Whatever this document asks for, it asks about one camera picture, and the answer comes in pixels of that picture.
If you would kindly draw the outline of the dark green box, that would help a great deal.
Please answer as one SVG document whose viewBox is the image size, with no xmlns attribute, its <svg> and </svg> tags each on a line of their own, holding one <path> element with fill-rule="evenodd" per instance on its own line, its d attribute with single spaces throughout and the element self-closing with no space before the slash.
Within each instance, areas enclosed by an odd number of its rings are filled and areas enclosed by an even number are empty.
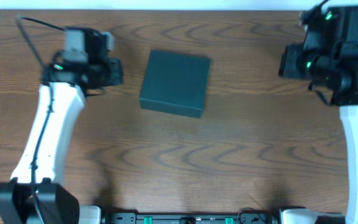
<svg viewBox="0 0 358 224">
<path fill-rule="evenodd" d="M 142 109 L 200 118 L 211 59 L 151 50 L 139 95 Z"/>
</svg>

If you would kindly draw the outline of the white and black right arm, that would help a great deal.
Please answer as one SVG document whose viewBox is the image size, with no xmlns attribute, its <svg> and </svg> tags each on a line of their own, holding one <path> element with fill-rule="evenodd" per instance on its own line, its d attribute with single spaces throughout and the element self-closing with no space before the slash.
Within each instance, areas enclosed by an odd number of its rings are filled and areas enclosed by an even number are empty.
<svg viewBox="0 0 358 224">
<path fill-rule="evenodd" d="M 309 81 L 309 90 L 332 91 L 324 98 L 337 106 L 347 146 L 349 200 L 347 212 L 326 213 L 307 208 L 282 208 L 274 223 L 358 223 L 358 5 L 327 7 L 324 2 L 300 16 L 305 39 L 290 44 L 282 55 L 278 74 Z"/>
</svg>

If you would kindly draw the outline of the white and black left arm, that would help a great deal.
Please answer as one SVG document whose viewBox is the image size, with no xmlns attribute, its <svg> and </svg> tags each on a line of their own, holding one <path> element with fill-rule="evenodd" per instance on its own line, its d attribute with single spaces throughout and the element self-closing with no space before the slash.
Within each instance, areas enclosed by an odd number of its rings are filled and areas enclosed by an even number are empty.
<svg viewBox="0 0 358 224">
<path fill-rule="evenodd" d="M 0 182 L 4 223 L 106 223 L 102 209 L 80 205 L 64 188 L 65 159 L 88 90 L 123 83 L 122 65 L 109 57 L 109 32 L 66 27 L 65 46 L 41 74 L 39 103 L 26 147 L 8 182 Z"/>
</svg>

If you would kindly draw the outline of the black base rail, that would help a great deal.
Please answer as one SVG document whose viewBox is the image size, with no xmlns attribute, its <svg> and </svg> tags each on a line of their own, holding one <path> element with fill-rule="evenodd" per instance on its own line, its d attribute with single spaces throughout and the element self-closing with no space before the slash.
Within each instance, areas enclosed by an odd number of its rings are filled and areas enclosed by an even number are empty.
<svg viewBox="0 0 358 224">
<path fill-rule="evenodd" d="M 273 215 L 246 210 L 239 214 L 202 213 L 109 213 L 101 224 L 265 224 L 280 223 Z"/>
</svg>

